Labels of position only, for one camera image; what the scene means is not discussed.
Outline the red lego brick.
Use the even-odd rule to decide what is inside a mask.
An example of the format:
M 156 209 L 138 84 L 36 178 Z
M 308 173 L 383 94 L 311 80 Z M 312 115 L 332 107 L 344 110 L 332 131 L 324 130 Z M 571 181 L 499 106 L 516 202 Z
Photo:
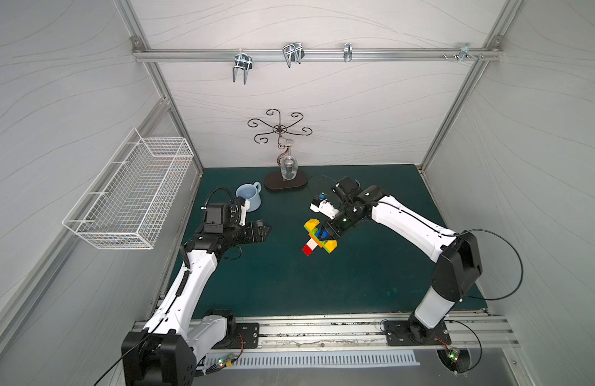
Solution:
M 304 252 L 304 254 L 305 254 L 307 257 L 308 257 L 308 256 L 310 256 L 310 254 L 312 254 L 313 250 L 312 250 L 312 248 L 311 248 L 311 247 L 309 247 L 308 245 L 305 245 L 305 246 L 302 248 L 302 252 Z

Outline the green lego brick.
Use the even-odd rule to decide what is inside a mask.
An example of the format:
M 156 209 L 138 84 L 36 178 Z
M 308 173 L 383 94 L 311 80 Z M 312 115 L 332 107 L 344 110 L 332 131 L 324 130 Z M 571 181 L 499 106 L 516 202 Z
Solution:
M 322 229 L 321 228 L 317 228 L 317 227 L 313 227 L 310 231 L 309 231 L 309 236 L 318 244 L 322 244 L 325 242 L 325 240 L 322 239 Z

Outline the blue lego brick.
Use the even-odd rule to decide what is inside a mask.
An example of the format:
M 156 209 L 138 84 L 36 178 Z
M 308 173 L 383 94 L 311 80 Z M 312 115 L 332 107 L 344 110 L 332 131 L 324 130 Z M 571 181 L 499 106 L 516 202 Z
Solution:
M 325 228 L 320 228 L 317 231 L 316 236 L 318 239 L 320 239 L 320 241 L 326 241 L 326 239 L 328 238 L 328 232 Z

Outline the orange lego brick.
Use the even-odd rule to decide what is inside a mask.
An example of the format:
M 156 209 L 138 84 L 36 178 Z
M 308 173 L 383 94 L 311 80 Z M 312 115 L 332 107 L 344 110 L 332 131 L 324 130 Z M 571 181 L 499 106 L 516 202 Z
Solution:
M 320 241 L 320 239 L 318 239 L 317 236 L 313 236 L 313 235 L 310 235 L 310 236 L 316 242 L 316 244 L 318 245 L 318 247 L 323 248 L 323 246 L 324 246 L 324 242 L 323 241 Z

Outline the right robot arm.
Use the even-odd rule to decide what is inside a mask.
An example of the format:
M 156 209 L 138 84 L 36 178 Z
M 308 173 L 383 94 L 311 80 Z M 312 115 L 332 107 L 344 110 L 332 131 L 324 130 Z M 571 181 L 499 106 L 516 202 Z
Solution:
M 362 188 L 346 176 L 331 191 L 340 205 L 325 194 L 316 195 L 310 210 L 326 220 L 310 233 L 315 244 L 332 252 L 351 228 L 365 220 L 383 225 L 423 252 L 434 264 L 429 289 L 397 336 L 417 345 L 432 344 L 435 332 L 447 314 L 468 296 L 482 275 L 482 261 L 476 228 L 460 233 L 444 228 L 409 209 L 394 196 L 372 185 Z

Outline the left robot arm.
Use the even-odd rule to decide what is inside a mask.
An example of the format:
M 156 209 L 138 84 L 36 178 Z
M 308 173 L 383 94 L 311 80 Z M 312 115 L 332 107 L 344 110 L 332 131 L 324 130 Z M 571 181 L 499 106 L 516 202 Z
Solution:
M 191 385 L 197 377 L 228 368 L 241 358 L 228 354 L 207 368 L 200 363 L 213 347 L 246 340 L 230 310 L 213 310 L 194 331 L 192 315 L 208 280 L 224 254 L 231 248 L 266 240 L 271 227 L 263 220 L 249 222 L 247 215 L 261 205 L 261 185 L 249 194 L 241 188 L 230 191 L 226 204 L 212 203 L 208 196 L 202 207 L 203 221 L 194 236 L 183 244 L 183 264 L 159 308 L 141 331 L 130 331 L 122 342 L 122 365 L 128 385 Z

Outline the yellow lego brick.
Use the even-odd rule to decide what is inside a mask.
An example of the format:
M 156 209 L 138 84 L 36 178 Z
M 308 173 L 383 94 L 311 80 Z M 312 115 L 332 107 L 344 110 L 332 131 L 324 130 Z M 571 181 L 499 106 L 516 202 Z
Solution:
M 337 245 L 338 242 L 333 240 L 322 242 L 323 249 L 325 249 L 328 253 L 332 253 L 336 249 Z
M 314 233 L 317 229 L 318 226 L 320 225 L 320 221 L 317 219 L 311 219 L 308 220 L 305 224 L 304 224 L 304 228 L 309 232 L 309 233 Z

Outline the white lego brick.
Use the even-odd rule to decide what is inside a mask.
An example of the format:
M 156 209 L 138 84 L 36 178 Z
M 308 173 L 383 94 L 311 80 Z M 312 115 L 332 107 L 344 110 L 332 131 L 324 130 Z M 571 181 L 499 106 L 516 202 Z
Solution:
M 310 250 L 314 250 L 318 248 L 318 242 L 315 239 L 309 239 L 309 241 L 307 242 L 307 247 Z

